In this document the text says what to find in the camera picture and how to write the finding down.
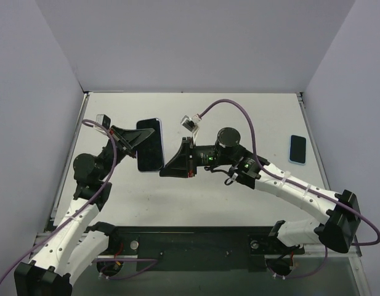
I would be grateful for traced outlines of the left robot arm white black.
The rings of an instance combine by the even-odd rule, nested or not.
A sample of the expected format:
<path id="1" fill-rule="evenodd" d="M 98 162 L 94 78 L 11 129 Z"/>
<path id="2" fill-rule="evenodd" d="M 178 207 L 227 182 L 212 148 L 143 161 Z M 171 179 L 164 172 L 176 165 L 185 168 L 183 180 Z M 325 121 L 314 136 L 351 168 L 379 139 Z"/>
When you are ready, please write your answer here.
<path id="1" fill-rule="evenodd" d="M 116 228 L 109 223 L 89 227 L 108 200 L 109 182 L 115 166 L 126 156 L 135 157 L 137 148 L 155 131 L 99 127 L 109 141 L 99 155 L 79 154 L 74 162 L 76 190 L 67 213 L 36 248 L 29 263 L 14 271 L 18 295 L 71 295 L 75 282 L 102 252 L 111 254 L 119 247 Z"/>

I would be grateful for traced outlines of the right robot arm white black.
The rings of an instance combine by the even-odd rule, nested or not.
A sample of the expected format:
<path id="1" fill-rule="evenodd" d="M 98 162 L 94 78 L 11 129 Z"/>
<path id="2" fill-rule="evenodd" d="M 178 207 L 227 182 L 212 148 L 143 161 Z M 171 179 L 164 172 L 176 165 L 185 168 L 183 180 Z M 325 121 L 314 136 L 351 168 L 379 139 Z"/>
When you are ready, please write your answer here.
<path id="1" fill-rule="evenodd" d="M 239 132 L 222 128 L 215 144 L 197 146 L 190 137 L 182 138 L 178 152 L 160 171 L 161 177 L 192 178 L 198 167 L 213 170 L 228 165 L 226 182 L 237 182 L 251 189 L 264 191 L 297 206 L 311 218 L 296 222 L 278 221 L 268 236 L 274 252 L 304 244 L 323 244 L 329 249 L 347 253 L 353 243 L 360 218 L 355 194 L 320 189 L 282 171 L 274 164 L 240 145 Z"/>

